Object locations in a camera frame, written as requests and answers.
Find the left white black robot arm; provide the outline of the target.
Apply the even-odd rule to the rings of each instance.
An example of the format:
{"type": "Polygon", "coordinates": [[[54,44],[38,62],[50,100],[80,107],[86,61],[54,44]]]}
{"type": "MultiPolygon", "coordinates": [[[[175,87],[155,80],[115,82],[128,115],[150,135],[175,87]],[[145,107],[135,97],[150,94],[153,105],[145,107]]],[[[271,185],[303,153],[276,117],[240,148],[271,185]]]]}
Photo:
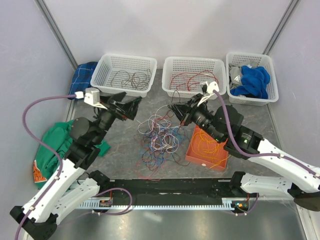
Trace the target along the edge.
{"type": "Polygon", "coordinates": [[[126,92],[100,95],[96,88],[87,88],[68,95],[69,98],[83,99],[94,108],[99,108],[97,119],[90,121],[85,117],[77,118],[71,125],[69,133],[72,138],[66,154],[61,157],[56,150],[38,139],[27,127],[26,115],[34,105],[56,99],[44,97],[30,103],[22,114],[22,123],[26,132],[41,146],[51,151],[58,159],[59,166],[38,193],[23,206],[14,206],[10,211],[12,218],[18,223],[14,238],[19,239],[24,230],[34,240],[47,240],[58,228],[62,220],[85,200],[92,197],[104,197],[109,192],[122,191],[129,197],[128,206],[118,212],[127,213],[132,204],[132,194],[122,187],[111,187],[110,179],[96,170],[89,174],[84,183],[74,190],[67,190],[85,170],[96,160],[100,153],[97,147],[116,119],[134,120],[142,97],[138,96],[124,101],[126,92]]]}

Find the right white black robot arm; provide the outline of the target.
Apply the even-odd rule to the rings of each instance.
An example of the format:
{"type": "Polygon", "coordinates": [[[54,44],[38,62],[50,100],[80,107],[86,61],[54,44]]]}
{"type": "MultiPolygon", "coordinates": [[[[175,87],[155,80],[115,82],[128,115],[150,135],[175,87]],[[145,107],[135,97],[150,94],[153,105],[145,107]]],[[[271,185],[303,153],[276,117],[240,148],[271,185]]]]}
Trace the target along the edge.
{"type": "Polygon", "coordinates": [[[243,115],[232,105],[208,110],[204,95],[198,93],[186,102],[169,104],[181,125],[194,123],[218,143],[231,156],[262,165],[278,177],[255,176],[236,171],[230,180],[229,191],[235,197],[263,195],[288,197],[295,204],[310,211],[320,210],[320,169],[307,164],[273,145],[254,130],[242,125],[243,115]]]}

